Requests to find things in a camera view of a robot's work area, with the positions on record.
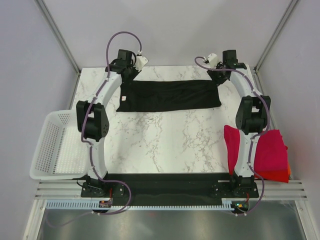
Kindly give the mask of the black t shirt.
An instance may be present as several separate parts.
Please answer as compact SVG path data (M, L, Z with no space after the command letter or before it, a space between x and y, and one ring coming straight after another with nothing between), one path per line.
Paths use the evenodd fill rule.
M156 113L218 108L222 105L212 80L138 81L120 86L117 112Z

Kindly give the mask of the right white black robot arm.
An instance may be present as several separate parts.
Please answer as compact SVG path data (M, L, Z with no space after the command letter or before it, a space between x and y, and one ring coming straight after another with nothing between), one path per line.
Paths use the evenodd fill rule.
M250 178L254 172L254 161L258 140L270 127L270 105L268 96L263 96L256 88L249 67L238 62L235 50L222 52L222 61L211 53L204 63L217 86L230 81L237 90L241 101L236 113L235 124L240 134L240 144L233 174L241 178Z

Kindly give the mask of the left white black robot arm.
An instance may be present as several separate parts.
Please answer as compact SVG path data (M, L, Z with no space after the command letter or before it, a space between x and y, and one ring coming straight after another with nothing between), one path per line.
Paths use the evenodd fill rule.
M110 191L108 182L102 180L108 173L105 164L105 137L110 129L106 107L114 92L123 84L132 82L148 63L148 59L129 50L120 49L117 58L105 69L99 86L87 100L76 104L77 128L81 142L87 146L89 167L87 180L94 181L92 191L99 197Z

